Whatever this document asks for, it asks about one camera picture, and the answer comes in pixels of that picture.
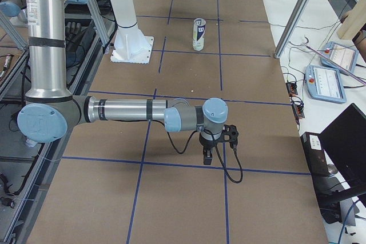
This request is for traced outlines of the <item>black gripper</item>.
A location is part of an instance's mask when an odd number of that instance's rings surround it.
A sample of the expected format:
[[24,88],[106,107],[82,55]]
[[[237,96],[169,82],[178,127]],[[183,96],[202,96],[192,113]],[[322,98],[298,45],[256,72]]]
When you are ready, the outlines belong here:
[[203,164],[212,164],[212,148],[216,147],[219,143],[223,143],[224,134],[211,134],[206,132],[201,132],[199,136],[200,144],[203,146]]

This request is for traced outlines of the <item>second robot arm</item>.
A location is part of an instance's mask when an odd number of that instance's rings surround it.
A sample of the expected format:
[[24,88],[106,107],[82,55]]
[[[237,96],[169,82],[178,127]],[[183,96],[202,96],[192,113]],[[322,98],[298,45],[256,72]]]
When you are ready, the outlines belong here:
[[17,18],[27,24],[26,0],[1,0],[1,12],[9,18]]

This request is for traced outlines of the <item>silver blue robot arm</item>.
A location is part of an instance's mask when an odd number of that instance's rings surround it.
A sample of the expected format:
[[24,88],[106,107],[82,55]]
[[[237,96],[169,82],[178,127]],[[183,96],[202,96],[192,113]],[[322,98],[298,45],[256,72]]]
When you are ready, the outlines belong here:
[[31,88],[17,124],[28,139],[53,142],[73,127],[95,121],[157,121],[168,133],[199,133],[205,165],[210,165],[219,143],[230,142],[232,148],[236,147],[237,131],[226,124],[228,107],[219,98],[191,106],[183,99],[96,99],[73,95],[66,86],[66,2],[26,0]]

